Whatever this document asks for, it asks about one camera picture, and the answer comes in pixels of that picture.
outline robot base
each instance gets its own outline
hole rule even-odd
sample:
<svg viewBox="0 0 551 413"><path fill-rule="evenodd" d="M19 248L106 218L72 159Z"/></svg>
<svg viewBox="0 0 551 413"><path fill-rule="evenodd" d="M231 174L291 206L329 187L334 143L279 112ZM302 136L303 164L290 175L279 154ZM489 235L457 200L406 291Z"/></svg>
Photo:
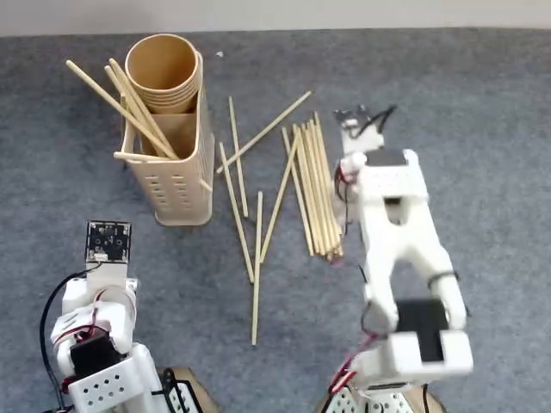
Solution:
<svg viewBox="0 0 551 413"><path fill-rule="evenodd" d="M445 413L444 407L427 394L430 413ZM325 396L315 413L425 413L423 390L412 388L404 393L384 393L367 398L354 397L348 387L332 396Z"/></svg>
<svg viewBox="0 0 551 413"><path fill-rule="evenodd" d="M177 380L186 380L191 384L202 413L219 413L218 406L207 392L207 389L197 380L193 371L188 367L172 367Z"/></svg>

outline carpet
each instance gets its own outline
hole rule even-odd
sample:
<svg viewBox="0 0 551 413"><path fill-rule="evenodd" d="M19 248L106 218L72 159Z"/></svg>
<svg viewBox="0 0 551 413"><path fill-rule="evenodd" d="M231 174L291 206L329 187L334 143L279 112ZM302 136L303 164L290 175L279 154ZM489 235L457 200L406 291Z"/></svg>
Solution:
<svg viewBox="0 0 551 413"><path fill-rule="evenodd" d="M141 282L134 338L159 366L193 368L228 413L313 411L360 340L358 230L345 238L339 265L309 257L289 185L263 266L259 344L252 348L251 286L225 183L214 182L207 225L158 225L130 170L113 159L120 117L64 65L73 59L109 85L108 58L123 61L139 37L0 39L0 410L55 406L40 361L42 307L65 275L83 268L86 220L118 219L133 224L129 273ZM386 140L417 151L436 228L473 313L467 322L473 374L431 389L452 413L544 410L551 386L545 349L551 335L551 33L393 29L187 37L204 55L214 132L229 152L228 96L245 142L313 90L283 125L318 110L331 163L341 153L334 109L399 105ZM279 128L243 157L251 252L257 191L264 192L265 228L284 164ZM406 265L398 266L393 287L398 297L426 294ZM48 334L58 314L56 301Z"/></svg>

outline circuit board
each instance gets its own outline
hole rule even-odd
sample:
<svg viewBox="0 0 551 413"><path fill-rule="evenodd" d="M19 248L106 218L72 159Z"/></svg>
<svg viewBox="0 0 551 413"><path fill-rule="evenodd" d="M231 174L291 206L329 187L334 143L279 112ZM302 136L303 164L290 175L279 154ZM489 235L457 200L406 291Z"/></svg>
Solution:
<svg viewBox="0 0 551 413"><path fill-rule="evenodd" d="M129 222L88 221L86 262L120 262L130 259Z"/></svg>

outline paper cup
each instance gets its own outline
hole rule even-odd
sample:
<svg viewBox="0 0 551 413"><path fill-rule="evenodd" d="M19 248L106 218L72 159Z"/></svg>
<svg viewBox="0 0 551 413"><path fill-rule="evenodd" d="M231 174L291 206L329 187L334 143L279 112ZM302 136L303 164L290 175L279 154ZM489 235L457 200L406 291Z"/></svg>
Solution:
<svg viewBox="0 0 551 413"><path fill-rule="evenodd" d="M174 34L140 40L128 52L125 70L146 106L159 114L188 111L202 82L201 55Z"/></svg>

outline wooden chopstick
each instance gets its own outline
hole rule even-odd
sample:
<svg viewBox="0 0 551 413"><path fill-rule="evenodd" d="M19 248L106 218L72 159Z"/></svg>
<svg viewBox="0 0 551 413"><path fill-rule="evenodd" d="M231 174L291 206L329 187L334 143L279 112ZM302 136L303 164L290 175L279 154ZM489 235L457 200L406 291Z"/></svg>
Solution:
<svg viewBox="0 0 551 413"><path fill-rule="evenodd" d="M308 171L308 165L306 163L306 154L304 150L304 142L302 139L302 131L296 125L293 125L294 139L299 140L298 158L299 158L299 171L300 180L302 181L302 189L304 193L304 199L306 201L306 212L310 220L310 230L312 232L312 244L313 250L316 254L320 252L320 235L319 235L319 222L318 215L313 199L313 185L310 179L310 172Z"/></svg>
<svg viewBox="0 0 551 413"><path fill-rule="evenodd" d="M117 61L113 58L109 59L109 64L111 65L111 68L115 72L115 75L119 79L119 82L122 83L122 86L125 87L128 94L131 96L132 100L134 100L137 110L139 110L145 120L145 123L149 125L149 129L160 139L161 142L167 147L171 148L169 140L164 136L163 131L161 131L161 128L159 127L158 123L153 119L153 116L147 106L145 105L144 101L142 101L141 97L139 97L138 92L134 89L134 87L130 84L130 80L128 79L127 74L122 70L122 68L119 66Z"/></svg>
<svg viewBox="0 0 551 413"><path fill-rule="evenodd" d="M287 156L289 156L289 153L291 152L291 145L289 144L287 129L283 128L282 132L283 132L283 143L285 145L285 151L287 152ZM296 198L297 198L297 201L299 202L300 217L302 218L302 226L304 227L304 236L306 238L306 245L308 247L308 252L310 253L310 256L313 256L312 233L310 232L310 225L308 224L308 217L306 215L306 209L304 206L302 190L300 189L299 176L297 174L296 165L294 161L293 161L293 164L291 165L291 175L293 176L294 191L296 192Z"/></svg>
<svg viewBox="0 0 551 413"><path fill-rule="evenodd" d="M279 208L282 205L283 193L285 192L285 187L287 186L287 180L289 178L289 173L291 172L291 166L294 162L294 154L296 153L299 140L295 139L291 151L289 152L287 165L283 171L282 183L280 184L279 191L277 192L277 198L275 199L274 210L272 211L272 216L269 219L268 230L266 231L266 237L264 238L264 244L262 247L262 254L260 255L260 262L264 262L266 258L266 252L268 251L269 241L272 237L272 232L274 231L274 226L276 225L277 214L279 213Z"/></svg>
<svg viewBox="0 0 551 413"><path fill-rule="evenodd" d="M324 227L326 228L326 233L328 237L328 250L327 254L331 255L332 258L333 251L338 246L337 233L335 232L335 226L333 224L334 215L330 204L329 192L326 182L326 173L323 167L323 160L321 159L321 149L319 148L319 131L317 125L314 124L313 120L309 122L310 129L312 130L312 149L313 149L313 160L314 167L316 168L316 176L318 178L319 189L320 189L320 206L324 214Z"/></svg>
<svg viewBox="0 0 551 413"><path fill-rule="evenodd" d="M224 152L224 145L220 142L220 158L222 159L222 166L224 167L224 175L226 176L227 191L230 195L230 201L232 202L233 217L235 218L235 225L238 227L239 241L241 242L241 248L243 249L243 257L245 258L245 266L247 267L247 274L249 275L249 281L251 284L254 282L254 276L252 273L251 257L249 256L249 249L247 248L247 241L243 232L243 225L241 224L241 218L239 217L238 203L235 200L235 193L233 192L232 177L230 176L230 170L228 169L226 153Z"/></svg>
<svg viewBox="0 0 551 413"><path fill-rule="evenodd" d="M269 125L267 125L257 136L255 136L253 139L251 139L249 142L247 142L245 145L241 146L241 149L239 152L236 152L227 160L228 166L234 163L241 155L243 155L245 152L247 152L256 142L258 142L261 138L266 136L269 131L271 131L276 125L283 120L286 116L288 116L291 112L293 112L297 107L301 105L310 95L312 94L311 90L308 90L304 95L302 95L299 99L297 99L291 106L289 106L287 109L285 109L279 116L277 116L274 120L272 120ZM222 173L223 165L220 166L216 173L220 174Z"/></svg>
<svg viewBox="0 0 551 413"><path fill-rule="evenodd" d="M257 345L258 338L258 300L260 295L260 244L262 237L262 208L263 194L258 192L257 200L257 239L255 247L255 283L252 295L252 332L251 342L253 346Z"/></svg>
<svg viewBox="0 0 551 413"><path fill-rule="evenodd" d="M109 93L107 93L94 79L88 76L80 67L75 65L72 61L67 60L65 62L67 67L71 69L78 77L80 77L86 84L88 84L99 96L101 96L108 104L110 104L117 112L124 116L130 123L132 123L136 129L144 134L153 145L161 150L167 157L171 159L178 159L178 156L171 148L167 148L155 135L153 135L145 126L132 116L126 109L124 109L120 103L118 103Z"/></svg>
<svg viewBox="0 0 551 413"><path fill-rule="evenodd" d="M304 147L306 152L306 164L308 165L308 170L310 177L312 178L311 183L313 186L313 198L314 198L314 207L316 209L316 214L318 217L318 226L319 226L319 243L320 243L320 254L325 256L329 249L329 234L327 233L327 225L325 218L325 210L322 207L322 197L321 197L321 188L319 187L319 179L317 177L317 172L315 169L315 161L313 159L313 147L312 147L312 131L306 125L302 125L303 136L306 136L304 141Z"/></svg>
<svg viewBox="0 0 551 413"><path fill-rule="evenodd" d="M323 170L323 173L321 174L322 178L325 181L325 191L326 191L326 199L327 199L327 208L328 212L330 214L329 220L331 221L332 231L331 233L334 235L334 241L337 243L337 253L342 256L343 255L343 245L340 240L340 227L337 223L337 220L335 218L335 213L333 211L333 204L331 201L331 172L329 171L329 164L327 161L327 153L325 152L325 142L324 142L324 135L323 131L321 129L321 122L319 121L319 115L318 112L313 113L314 120L315 120L315 126L316 126L316 137L317 137L317 144L319 149L319 157L321 160L321 169Z"/></svg>
<svg viewBox="0 0 551 413"><path fill-rule="evenodd" d="M230 107L230 123L232 124L232 136L233 136L233 149L235 153L239 152L239 142L238 142L238 125L235 121L235 111L233 109L233 99L228 97L228 106ZM249 216L249 207L247 205L247 194L245 192L245 183L243 182L243 170L241 170L241 158L238 157L237 167L238 167L238 182L239 182L239 192L241 193L241 205L243 206L243 216L247 218Z"/></svg>

